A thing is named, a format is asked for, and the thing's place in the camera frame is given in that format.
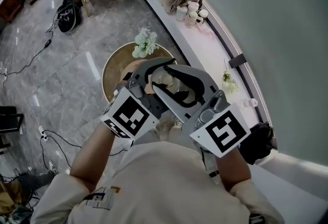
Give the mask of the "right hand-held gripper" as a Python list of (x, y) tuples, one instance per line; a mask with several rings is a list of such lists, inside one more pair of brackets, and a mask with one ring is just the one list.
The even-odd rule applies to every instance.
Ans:
[(223, 157), (251, 134), (239, 107), (228, 103), (207, 72), (186, 65), (165, 65), (163, 69), (181, 82), (178, 91), (172, 93), (165, 84), (156, 82), (152, 82), (152, 88), (168, 109), (185, 122), (185, 135), (215, 156)]

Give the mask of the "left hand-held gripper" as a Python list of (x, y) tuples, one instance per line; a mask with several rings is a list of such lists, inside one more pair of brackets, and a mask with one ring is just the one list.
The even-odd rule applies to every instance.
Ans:
[(139, 139), (159, 124), (168, 107), (152, 90), (152, 82), (172, 92), (177, 80), (164, 66), (176, 64), (173, 57), (141, 60), (133, 76), (117, 83), (101, 121), (118, 137)]

